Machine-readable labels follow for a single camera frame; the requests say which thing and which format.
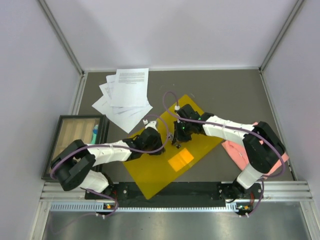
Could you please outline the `yellow plastic folder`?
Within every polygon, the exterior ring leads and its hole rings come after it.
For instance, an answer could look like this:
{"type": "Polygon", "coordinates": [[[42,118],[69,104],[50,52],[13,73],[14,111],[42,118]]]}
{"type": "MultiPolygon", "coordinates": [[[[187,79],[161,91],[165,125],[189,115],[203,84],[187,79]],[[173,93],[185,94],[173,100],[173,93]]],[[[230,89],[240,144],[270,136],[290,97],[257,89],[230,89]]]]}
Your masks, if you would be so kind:
{"type": "Polygon", "coordinates": [[[169,141],[161,155],[143,154],[138,159],[124,162],[123,165],[143,196],[149,200],[221,142],[222,139],[219,137],[193,134],[191,141],[181,143],[180,148],[169,141]]]}

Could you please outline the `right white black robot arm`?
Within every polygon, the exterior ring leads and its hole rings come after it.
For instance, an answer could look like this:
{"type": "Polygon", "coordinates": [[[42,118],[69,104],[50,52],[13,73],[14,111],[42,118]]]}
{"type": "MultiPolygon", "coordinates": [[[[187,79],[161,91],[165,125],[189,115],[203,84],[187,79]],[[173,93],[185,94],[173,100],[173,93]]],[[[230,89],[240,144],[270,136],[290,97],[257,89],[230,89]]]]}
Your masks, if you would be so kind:
{"type": "Polygon", "coordinates": [[[248,164],[231,184],[222,187],[221,196],[225,199],[245,198],[251,193],[254,183],[266,177],[278,162],[285,165],[283,155],[286,148],[266,122],[237,123],[208,112],[199,114],[189,104],[175,106],[174,112],[177,118],[174,122],[174,144],[186,143],[193,134],[198,134],[221,138],[244,149],[248,164]]]}

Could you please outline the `printed paper sheet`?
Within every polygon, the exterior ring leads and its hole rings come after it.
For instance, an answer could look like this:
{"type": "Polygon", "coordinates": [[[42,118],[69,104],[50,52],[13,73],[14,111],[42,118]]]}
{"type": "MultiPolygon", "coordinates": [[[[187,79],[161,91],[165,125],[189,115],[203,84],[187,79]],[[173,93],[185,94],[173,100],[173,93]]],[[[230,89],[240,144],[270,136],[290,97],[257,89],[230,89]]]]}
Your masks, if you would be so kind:
{"type": "Polygon", "coordinates": [[[148,92],[148,68],[118,69],[111,94],[112,107],[145,107],[148,92]]]}

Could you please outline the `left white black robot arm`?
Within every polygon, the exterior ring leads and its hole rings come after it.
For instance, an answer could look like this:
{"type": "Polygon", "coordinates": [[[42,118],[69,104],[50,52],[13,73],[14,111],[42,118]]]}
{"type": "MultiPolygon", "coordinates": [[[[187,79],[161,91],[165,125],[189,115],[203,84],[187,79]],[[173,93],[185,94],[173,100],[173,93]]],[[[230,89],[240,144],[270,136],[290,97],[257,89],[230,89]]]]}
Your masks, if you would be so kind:
{"type": "Polygon", "coordinates": [[[157,122],[145,120],[144,124],[140,134],[114,143],[85,144],[81,139],[74,140],[53,160],[50,176],[58,180],[66,192],[81,188],[109,198],[114,184],[105,173],[94,170],[96,166],[128,162],[143,154],[160,155],[165,151],[157,122]]]}

